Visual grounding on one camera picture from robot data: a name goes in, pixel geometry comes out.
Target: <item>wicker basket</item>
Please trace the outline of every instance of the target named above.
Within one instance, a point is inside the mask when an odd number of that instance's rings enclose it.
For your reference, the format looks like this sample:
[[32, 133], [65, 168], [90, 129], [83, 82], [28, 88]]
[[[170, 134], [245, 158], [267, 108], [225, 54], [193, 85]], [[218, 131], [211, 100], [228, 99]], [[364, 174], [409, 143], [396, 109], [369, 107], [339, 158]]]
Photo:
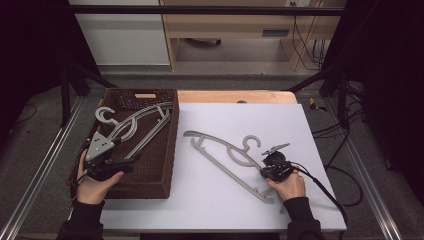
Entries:
[[[143, 148], [140, 159], [134, 164], [134, 171], [109, 190], [109, 199], [165, 199], [170, 195], [172, 169], [174, 166], [175, 143], [178, 128], [178, 95], [172, 89], [108, 89], [101, 106], [115, 110], [113, 117], [121, 122], [145, 107], [172, 102], [171, 120]], [[157, 124], [160, 113], [152, 113], [138, 120], [136, 134], [114, 149], [112, 159], [123, 159]], [[99, 132], [108, 136], [114, 126], [99, 124]]]

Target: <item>white table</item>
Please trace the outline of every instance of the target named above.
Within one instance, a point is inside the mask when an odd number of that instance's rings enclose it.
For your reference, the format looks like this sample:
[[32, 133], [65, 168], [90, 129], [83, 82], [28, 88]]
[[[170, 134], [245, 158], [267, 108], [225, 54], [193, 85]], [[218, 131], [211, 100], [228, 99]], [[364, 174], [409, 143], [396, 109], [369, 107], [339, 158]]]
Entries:
[[[255, 135], [261, 147], [249, 141], [248, 154], [261, 165], [261, 153], [283, 148], [287, 160], [305, 166], [333, 194], [299, 104], [181, 103], [169, 199], [106, 200], [101, 222], [105, 229], [131, 232], [275, 232], [287, 228], [287, 212], [279, 213], [275, 192], [266, 204], [235, 182], [191, 145], [194, 130], [243, 148], [246, 135]], [[204, 141], [205, 150], [260, 191], [267, 188], [256, 168], [234, 164], [223, 145]], [[305, 176], [307, 196], [323, 231], [345, 230], [342, 215], [324, 193]]]

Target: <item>person's right hand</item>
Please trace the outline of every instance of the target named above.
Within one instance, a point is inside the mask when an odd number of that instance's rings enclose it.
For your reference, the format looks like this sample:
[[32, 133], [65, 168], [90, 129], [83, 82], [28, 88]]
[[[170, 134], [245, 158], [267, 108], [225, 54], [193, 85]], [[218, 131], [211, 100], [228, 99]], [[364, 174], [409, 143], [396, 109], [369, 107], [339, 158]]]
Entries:
[[266, 181], [270, 187], [274, 188], [280, 194], [284, 201], [290, 198], [306, 196], [305, 181], [302, 176], [299, 176], [296, 170], [286, 180], [280, 183], [274, 182], [269, 178]]

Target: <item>black sleeve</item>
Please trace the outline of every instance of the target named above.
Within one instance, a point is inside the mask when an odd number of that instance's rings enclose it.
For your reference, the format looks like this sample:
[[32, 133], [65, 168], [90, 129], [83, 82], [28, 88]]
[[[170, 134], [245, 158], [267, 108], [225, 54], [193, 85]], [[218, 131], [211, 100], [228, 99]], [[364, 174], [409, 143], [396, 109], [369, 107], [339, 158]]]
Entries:
[[98, 205], [74, 202], [71, 218], [62, 224], [56, 240], [100, 240], [103, 225], [100, 223], [104, 201]]
[[287, 240], [325, 239], [320, 222], [312, 215], [307, 197], [291, 198], [284, 201], [284, 206], [292, 220], [287, 227]]

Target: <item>white cabinet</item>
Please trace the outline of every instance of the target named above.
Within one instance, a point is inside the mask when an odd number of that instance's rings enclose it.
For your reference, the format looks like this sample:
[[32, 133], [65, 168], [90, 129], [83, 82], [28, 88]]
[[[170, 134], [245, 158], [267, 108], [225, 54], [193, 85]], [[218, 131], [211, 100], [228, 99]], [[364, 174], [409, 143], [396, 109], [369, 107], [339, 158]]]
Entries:
[[[157, 0], [70, 0], [71, 5], [153, 5]], [[97, 65], [169, 65], [160, 14], [76, 14]]]

